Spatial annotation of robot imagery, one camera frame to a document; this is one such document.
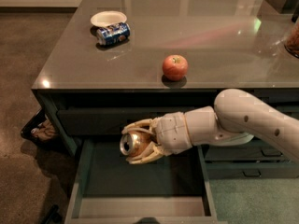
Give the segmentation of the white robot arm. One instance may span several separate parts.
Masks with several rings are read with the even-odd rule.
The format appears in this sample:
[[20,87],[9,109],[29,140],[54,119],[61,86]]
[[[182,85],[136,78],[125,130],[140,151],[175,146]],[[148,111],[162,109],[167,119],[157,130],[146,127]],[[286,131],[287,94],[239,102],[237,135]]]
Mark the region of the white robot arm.
[[221,91],[213,106],[125,126],[120,150],[129,163],[144,164],[195,146],[237,146],[254,137],[299,161],[299,120],[237,89]]

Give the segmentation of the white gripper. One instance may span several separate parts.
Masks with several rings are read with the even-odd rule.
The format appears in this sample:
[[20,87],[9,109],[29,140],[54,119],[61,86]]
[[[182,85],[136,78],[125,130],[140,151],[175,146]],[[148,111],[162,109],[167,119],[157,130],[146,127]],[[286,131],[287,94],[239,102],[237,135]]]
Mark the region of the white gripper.
[[161,157],[171,154],[179,154],[192,147],[188,134],[186,119],[183,113],[169,113],[160,117],[153,131],[152,119],[142,119],[125,126],[121,133],[142,132],[157,137],[159,146],[150,142],[149,145],[137,156],[129,157],[129,164],[145,164],[159,160]]

